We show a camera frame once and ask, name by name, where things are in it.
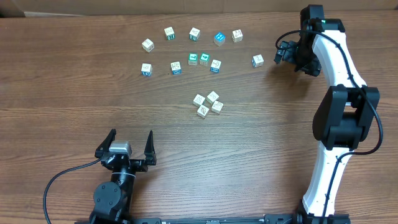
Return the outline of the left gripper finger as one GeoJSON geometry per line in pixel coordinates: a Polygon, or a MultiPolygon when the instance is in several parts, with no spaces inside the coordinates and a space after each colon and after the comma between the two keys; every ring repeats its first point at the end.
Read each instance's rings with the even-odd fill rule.
{"type": "Polygon", "coordinates": [[[157,158],[156,158],[156,153],[154,149],[154,136],[153,136],[153,131],[150,131],[147,142],[146,142],[146,147],[144,150],[144,155],[145,155],[145,163],[148,166],[155,166],[157,163],[157,158]]]}
{"type": "Polygon", "coordinates": [[[116,130],[112,129],[104,141],[96,148],[95,150],[95,157],[101,158],[105,152],[109,152],[109,147],[111,143],[115,140],[116,137],[116,130]]]}

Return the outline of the block blue T side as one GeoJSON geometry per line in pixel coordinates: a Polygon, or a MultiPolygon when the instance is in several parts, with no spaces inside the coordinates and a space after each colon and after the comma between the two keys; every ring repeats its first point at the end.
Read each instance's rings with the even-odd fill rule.
{"type": "Polygon", "coordinates": [[[254,68],[261,67],[264,64],[264,59],[261,54],[252,57],[251,63],[254,68]]]}

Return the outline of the block green F side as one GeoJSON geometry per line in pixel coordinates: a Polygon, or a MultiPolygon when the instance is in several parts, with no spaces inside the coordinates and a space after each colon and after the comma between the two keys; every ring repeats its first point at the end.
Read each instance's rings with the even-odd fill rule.
{"type": "Polygon", "coordinates": [[[194,99],[193,99],[193,104],[197,107],[200,107],[201,105],[203,105],[205,102],[205,97],[201,96],[200,94],[197,94],[194,99]]]}

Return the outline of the block green R number five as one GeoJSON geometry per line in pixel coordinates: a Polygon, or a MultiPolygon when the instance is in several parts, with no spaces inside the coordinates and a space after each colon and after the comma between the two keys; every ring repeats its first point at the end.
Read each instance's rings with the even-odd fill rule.
{"type": "Polygon", "coordinates": [[[214,103],[212,104],[212,107],[211,107],[212,112],[220,114],[221,110],[223,108],[223,105],[224,104],[220,101],[214,101],[214,103]]]}

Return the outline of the block yellow C side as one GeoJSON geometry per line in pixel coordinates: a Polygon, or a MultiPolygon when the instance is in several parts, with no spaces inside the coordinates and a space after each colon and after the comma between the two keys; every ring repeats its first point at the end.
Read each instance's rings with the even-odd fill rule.
{"type": "Polygon", "coordinates": [[[217,101],[219,99],[219,97],[220,96],[215,91],[212,91],[211,93],[208,94],[208,96],[206,97],[206,100],[210,104],[213,104],[215,101],[217,101]]]}

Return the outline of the umbrella block blue side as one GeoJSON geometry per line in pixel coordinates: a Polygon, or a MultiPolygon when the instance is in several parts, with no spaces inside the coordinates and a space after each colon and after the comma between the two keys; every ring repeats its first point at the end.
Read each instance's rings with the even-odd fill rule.
{"type": "Polygon", "coordinates": [[[219,73],[220,67],[221,67],[221,61],[213,59],[210,70],[214,73],[219,73]]]}

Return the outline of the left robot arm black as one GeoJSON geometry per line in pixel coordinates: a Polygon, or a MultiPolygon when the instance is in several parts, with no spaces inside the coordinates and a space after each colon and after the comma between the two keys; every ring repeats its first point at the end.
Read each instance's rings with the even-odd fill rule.
{"type": "Polygon", "coordinates": [[[136,173],[148,171],[157,163],[153,132],[150,131],[144,149],[145,158],[132,159],[129,141],[115,139],[112,129],[97,147],[95,157],[112,172],[111,180],[97,186],[93,194],[95,203],[89,223],[132,223],[129,214],[136,173]]]}

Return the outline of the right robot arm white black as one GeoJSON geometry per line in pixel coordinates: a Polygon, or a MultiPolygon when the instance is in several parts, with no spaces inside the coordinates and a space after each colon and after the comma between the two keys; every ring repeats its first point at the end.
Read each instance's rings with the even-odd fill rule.
{"type": "Polygon", "coordinates": [[[283,218],[291,223],[349,223],[348,215],[335,214],[335,198],[345,167],[368,136],[373,121],[379,139],[368,153],[376,152],[383,140],[381,119],[376,111],[380,93],[367,86],[354,66],[340,19],[327,19],[323,6],[308,5],[300,12],[299,41],[275,42],[275,63],[282,61],[313,77],[323,73],[328,85],[312,123],[318,142],[317,160],[310,185],[297,211],[283,218]]]}

